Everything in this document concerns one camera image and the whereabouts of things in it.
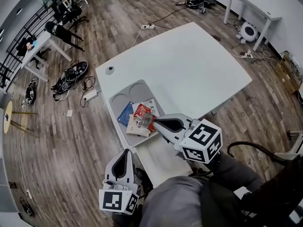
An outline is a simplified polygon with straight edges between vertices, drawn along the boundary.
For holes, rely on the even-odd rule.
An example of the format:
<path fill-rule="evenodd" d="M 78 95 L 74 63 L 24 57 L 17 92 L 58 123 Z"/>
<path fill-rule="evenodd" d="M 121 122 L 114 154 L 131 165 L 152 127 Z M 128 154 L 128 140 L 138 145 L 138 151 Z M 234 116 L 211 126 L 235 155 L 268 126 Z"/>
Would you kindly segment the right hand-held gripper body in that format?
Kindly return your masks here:
<path fill-rule="evenodd" d="M 209 164 L 223 145 L 222 129 L 210 121 L 194 119 L 174 149 L 184 159 Z"/>

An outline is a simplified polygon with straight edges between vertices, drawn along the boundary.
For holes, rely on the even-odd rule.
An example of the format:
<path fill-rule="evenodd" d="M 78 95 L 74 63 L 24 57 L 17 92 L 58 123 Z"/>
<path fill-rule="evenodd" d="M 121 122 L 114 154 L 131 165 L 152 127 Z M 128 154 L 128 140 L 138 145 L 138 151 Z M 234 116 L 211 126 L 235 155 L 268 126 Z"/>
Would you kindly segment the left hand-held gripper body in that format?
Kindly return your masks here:
<path fill-rule="evenodd" d="M 135 183 L 104 180 L 103 189 L 99 189 L 99 209 L 110 214 L 132 215 L 139 200 L 137 190 Z"/>

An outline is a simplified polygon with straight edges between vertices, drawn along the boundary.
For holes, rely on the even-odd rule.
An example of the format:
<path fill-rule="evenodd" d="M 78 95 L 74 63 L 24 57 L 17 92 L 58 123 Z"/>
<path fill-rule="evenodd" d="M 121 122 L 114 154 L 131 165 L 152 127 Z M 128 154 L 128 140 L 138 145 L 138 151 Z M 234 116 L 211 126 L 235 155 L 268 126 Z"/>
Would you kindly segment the dark red packet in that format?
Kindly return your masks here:
<path fill-rule="evenodd" d="M 156 129 L 154 128 L 153 122 L 155 120 L 156 116 L 151 113 L 145 113 L 143 118 L 141 119 L 141 126 L 147 128 L 151 132 L 155 132 Z"/>

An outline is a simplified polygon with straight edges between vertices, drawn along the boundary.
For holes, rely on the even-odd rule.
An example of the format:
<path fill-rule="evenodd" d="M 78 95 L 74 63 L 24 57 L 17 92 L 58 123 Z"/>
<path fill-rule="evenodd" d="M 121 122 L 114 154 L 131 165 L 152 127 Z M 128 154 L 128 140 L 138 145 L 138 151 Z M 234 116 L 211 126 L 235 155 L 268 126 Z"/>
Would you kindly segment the white drawer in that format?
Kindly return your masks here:
<path fill-rule="evenodd" d="M 154 188 L 169 178 L 193 173 L 187 161 L 176 156 L 173 145 L 160 134 L 135 146 L 135 149 Z"/>

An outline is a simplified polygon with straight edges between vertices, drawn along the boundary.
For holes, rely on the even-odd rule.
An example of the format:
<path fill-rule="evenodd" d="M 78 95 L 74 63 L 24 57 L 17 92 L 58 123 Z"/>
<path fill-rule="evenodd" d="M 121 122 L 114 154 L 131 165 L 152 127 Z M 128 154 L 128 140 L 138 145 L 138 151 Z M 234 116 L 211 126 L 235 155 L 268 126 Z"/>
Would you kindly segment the blue coffee packet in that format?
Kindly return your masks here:
<path fill-rule="evenodd" d="M 117 121 L 125 127 L 128 126 L 130 115 L 134 113 L 132 105 L 132 102 L 129 102 L 117 119 Z"/>

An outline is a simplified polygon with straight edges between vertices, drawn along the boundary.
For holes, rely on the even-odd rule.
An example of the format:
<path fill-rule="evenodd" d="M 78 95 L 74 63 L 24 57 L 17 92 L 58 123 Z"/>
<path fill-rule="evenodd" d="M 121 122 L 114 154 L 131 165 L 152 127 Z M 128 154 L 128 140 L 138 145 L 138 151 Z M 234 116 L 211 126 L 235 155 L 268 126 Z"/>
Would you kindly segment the person's right forearm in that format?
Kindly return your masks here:
<path fill-rule="evenodd" d="M 232 158 L 223 151 L 219 154 L 219 164 L 211 179 L 223 187 L 235 191 L 241 187 L 254 192 L 264 183 L 263 179 L 250 167 Z"/>

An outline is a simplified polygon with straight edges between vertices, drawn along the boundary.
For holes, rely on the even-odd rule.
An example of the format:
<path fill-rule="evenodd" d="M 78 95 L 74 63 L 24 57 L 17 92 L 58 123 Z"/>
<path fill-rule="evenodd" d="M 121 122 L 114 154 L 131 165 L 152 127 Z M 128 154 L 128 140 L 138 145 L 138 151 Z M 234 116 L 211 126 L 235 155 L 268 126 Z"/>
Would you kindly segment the person's left forearm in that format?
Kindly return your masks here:
<path fill-rule="evenodd" d="M 139 227 L 142 214 L 112 215 L 113 227 Z"/>

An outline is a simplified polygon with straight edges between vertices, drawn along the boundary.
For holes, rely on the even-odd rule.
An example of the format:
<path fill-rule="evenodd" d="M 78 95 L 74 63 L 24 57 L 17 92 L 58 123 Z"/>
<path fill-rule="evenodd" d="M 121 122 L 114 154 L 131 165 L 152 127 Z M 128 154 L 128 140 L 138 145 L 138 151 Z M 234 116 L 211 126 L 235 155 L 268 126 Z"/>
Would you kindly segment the grey compartment tray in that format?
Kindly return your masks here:
<path fill-rule="evenodd" d="M 155 100 L 160 116 L 163 116 L 164 111 L 161 105 L 157 101 L 156 97 L 154 96 L 154 94 L 152 93 L 146 82 L 142 79 L 125 87 L 124 89 L 120 90 L 112 97 L 110 97 L 109 105 L 111 106 L 112 112 L 114 114 L 114 118 L 117 121 L 119 115 L 121 114 L 121 112 L 124 110 L 124 108 L 129 102 L 132 102 L 132 104 L 141 103 L 152 98 L 154 98 Z M 147 137 L 143 137 L 143 136 L 127 134 L 126 133 L 127 127 L 125 127 L 118 121 L 117 123 L 119 129 L 122 132 L 122 137 L 126 141 L 127 148 L 135 147 L 148 139 Z"/>

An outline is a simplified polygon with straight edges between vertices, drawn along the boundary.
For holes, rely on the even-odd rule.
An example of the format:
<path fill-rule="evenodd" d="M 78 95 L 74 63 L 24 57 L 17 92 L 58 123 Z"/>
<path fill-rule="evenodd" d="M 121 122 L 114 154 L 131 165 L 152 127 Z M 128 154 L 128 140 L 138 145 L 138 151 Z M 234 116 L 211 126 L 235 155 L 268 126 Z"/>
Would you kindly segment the white desk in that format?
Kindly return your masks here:
<path fill-rule="evenodd" d="M 115 68 L 106 75 L 108 66 Z M 230 99 L 251 81 L 237 60 L 196 23 L 188 23 L 150 38 L 96 69 L 103 98 L 118 136 L 126 141 L 109 99 L 144 80 L 164 114 L 199 118 Z"/>

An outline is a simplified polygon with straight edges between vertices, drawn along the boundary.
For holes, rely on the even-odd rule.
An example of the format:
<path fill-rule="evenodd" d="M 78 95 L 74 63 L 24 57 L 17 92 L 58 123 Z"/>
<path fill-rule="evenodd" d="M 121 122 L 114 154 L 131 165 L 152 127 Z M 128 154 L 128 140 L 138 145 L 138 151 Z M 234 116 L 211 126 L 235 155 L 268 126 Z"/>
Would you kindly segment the person's grey clothed torso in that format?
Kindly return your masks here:
<path fill-rule="evenodd" d="M 234 200 L 210 180 L 173 177 L 149 193 L 139 227 L 239 227 Z"/>

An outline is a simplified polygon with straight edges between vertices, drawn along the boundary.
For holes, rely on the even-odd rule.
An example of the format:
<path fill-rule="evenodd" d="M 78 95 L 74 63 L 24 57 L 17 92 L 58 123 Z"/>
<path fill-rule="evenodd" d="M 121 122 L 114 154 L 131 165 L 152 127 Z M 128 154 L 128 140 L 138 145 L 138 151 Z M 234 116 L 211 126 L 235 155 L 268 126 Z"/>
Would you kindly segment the large white power strip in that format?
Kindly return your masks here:
<path fill-rule="evenodd" d="M 93 99 L 93 98 L 95 98 L 97 96 L 98 96 L 98 92 L 97 92 L 96 89 L 94 89 L 94 90 L 88 92 L 87 94 L 85 94 L 83 96 L 83 99 L 84 99 L 85 102 L 87 102 L 87 101 L 89 101 L 89 100 L 91 100 L 91 99 Z"/>

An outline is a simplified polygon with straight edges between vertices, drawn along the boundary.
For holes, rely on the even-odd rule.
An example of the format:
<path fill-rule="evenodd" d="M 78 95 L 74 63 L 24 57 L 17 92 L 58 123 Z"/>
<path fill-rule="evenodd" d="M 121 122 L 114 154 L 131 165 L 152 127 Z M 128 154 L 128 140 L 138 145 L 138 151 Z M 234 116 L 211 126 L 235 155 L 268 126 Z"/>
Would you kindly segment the black backpack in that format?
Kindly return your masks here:
<path fill-rule="evenodd" d="M 289 218 L 303 200 L 303 156 L 290 161 L 258 190 L 245 194 L 242 209 L 255 216 L 245 227 L 293 227 Z"/>

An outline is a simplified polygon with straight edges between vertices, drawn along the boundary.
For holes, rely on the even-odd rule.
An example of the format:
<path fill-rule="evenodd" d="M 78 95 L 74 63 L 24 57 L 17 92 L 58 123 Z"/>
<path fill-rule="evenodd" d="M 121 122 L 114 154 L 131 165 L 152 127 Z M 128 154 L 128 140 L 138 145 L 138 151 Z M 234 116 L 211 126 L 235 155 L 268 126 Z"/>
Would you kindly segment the brown cardboard box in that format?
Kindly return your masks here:
<path fill-rule="evenodd" d="M 293 61 L 290 52 L 284 52 L 282 59 L 274 66 L 274 69 L 290 95 L 300 89 L 303 83 L 303 75 Z"/>

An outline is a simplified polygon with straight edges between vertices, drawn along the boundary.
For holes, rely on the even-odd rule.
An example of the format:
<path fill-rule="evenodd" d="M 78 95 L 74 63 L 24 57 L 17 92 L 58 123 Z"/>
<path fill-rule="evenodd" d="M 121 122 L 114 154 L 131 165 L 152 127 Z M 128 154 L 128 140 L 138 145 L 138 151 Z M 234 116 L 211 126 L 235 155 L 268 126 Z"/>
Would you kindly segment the white round device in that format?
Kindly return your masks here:
<path fill-rule="evenodd" d="M 236 35 L 236 38 L 240 41 L 240 44 L 246 42 L 253 42 L 257 39 L 257 28 L 249 22 L 244 22 Z"/>

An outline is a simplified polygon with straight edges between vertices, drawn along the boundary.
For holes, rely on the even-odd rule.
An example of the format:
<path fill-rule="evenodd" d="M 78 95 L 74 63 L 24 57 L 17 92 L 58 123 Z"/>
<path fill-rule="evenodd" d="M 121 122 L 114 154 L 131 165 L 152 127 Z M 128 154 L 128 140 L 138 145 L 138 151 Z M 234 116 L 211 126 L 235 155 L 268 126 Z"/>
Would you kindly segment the yellow round side table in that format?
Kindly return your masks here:
<path fill-rule="evenodd" d="M 21 123 L 15 122 L 12 120 L 12 116 L 14 114 L 20 114 L 22 115 L 21 118 Z M 23 133 L 29 134 L 31 136 L 34 136 L 34 134 L 31 132 L 32 130 L 27 127 L 27 122 L 28 122 L 28 115 L 38 115 L 38 113 L 35 112 L 17 112 L 13 111 L 13 102 L 9 101 L 5 113 L 4 113 L 4 119 L 3 119 L 3 132 L 5 134 L 8 133 L 9 127 L 14 126 L 18 130 L 22 131 Z"/>

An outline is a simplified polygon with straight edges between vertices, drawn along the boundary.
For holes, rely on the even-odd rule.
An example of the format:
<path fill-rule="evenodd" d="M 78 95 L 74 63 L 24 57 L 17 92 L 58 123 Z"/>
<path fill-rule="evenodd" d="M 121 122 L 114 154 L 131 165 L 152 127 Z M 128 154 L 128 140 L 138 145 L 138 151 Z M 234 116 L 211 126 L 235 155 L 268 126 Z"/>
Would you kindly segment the black folding chair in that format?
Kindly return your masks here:
<path fill-rule="evenodd" d="M 66 44 L 75 47 L 82 52 L 85 52 L 84 49 L 78 45 L 78 41 L 83 41 L 83 39 L 80 36 L 72 33 L 70 30 L 65 29 L 63 26 L 48 21 L 45 24 L 45 31 L 61 39 Z"/>

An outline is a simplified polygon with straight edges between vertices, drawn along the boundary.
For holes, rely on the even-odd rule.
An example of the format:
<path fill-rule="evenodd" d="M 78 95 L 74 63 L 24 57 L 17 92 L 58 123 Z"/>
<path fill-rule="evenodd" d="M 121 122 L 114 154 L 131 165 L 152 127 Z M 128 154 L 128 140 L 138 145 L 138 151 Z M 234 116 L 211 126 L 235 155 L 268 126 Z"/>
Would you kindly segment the long white table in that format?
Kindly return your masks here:
<path fill-rule="evenodd" d="M 30 71 L 32 74 L 34 74 L 36 77 L 38 77 L 40 80 L 47 82 L 48 81 L 48 75 L 42 70 L 37 69 L 34 67 L 29 67 L 28 64 L 30 61 L 35 58 L 37 59 L 42 65 L 49 68 L 49 64 L 46 62 L 46 60 L 42 59 L 40 56 L 38 56 L 38 52 L 46 45 L 50 44 L 54 49 L 56 49 L 64 58 L 66 58 L 69 62 L 72 61 L 71 57 L 61 48 L 59 47 L 54 40 L 51 38 L 51 34 L 47 31 L 44 31 L 35 41 L 36 44 L 32 50 L 29 52 L 26 52 L 25 57 L 22 60 L 21 69 L 25 68 L 26 70 Z"/>

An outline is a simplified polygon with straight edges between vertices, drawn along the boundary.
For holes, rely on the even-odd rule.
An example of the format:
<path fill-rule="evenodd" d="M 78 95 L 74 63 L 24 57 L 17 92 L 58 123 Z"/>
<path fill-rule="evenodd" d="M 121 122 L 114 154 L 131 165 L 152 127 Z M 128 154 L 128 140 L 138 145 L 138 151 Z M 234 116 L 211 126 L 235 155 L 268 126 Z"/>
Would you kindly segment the black office chair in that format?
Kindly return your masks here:
<path fill-rule="evenodd" d="M 77 32 L 79 23 L 89 22 L 86 16 L 79 18 L 79 16 L 82 14 L 82 9 L 74 0 L 71 0 L 70 8 L 66 8 L 63 3 L 59 5 L 56 1 L 52 2 L 51 8 L 54 11 L 54 18 L 57 21 L 62 22 L 62 25 L 65 25 L 68 22 L 71 23 L 68 30 L 74 28 L 75 32 Z"/>

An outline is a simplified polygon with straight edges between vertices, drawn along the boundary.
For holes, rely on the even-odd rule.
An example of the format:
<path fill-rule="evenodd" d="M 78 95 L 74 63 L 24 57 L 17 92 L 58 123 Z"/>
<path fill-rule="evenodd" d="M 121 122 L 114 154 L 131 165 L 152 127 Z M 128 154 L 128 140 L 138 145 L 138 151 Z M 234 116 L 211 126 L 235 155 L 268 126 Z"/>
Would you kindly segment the black metal railing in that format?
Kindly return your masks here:
<path fill-rule="evenodd" d="M 23 39 L 31 38 L 36 40 L 44 31 L 48 21 L 58 22 L 59 16 L 54 11 L 54 4 L 60 5 L 62 0 L 48 0 L 39 9 L 30 12 L 29 15 L 17 19 L 19 25 L 6 42 L 4 52 L 0 56 L 0 88 L 4 91 L 12 82 L 15 74 L 20 70 L 24 55 L 19 52 Z"/>

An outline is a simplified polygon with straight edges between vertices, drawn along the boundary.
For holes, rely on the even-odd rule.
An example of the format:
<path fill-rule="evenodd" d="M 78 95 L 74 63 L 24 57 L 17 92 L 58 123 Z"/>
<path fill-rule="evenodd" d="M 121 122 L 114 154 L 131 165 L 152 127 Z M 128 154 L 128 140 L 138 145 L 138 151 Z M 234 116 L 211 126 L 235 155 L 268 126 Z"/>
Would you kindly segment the white table frame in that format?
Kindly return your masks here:
<path fill-rule="evenodd" d="M 290 141 L 295 140 L 292 148 L 288 152 L 274 153 L 275 156 L 284 160 L 293 160 L 297 156 L 303 156 L 303 131 L 287 131 L 287 137 Z"/>

